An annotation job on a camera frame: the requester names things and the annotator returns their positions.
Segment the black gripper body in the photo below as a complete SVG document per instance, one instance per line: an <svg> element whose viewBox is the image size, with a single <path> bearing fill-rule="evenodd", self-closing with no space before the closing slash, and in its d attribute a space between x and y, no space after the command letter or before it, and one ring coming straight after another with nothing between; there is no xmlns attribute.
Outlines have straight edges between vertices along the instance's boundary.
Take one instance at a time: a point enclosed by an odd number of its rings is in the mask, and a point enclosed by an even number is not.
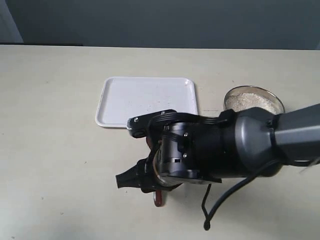
<svg viewBox="0 0 320 240"><path fill-rule="evenodd" d="M223 128L215 119L151 120L148 136L155 143L147 158L148 190L222 182L214 173L223 157Z"/></svg>

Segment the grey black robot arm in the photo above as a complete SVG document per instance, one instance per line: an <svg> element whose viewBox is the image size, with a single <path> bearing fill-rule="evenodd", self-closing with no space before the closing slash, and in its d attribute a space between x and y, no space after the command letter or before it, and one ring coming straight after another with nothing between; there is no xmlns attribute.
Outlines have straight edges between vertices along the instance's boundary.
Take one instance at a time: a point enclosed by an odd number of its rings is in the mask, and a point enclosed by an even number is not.
<svg viewBox="0 0 320 240"><path fill-rule="evenodd" d="M281 114L228 109L217 117L169 109L132 117L127 130L151 148L116 176L117 187L144 193L253 174L272 177L282 166L306 167L320 155L319 105Z"/></svg>

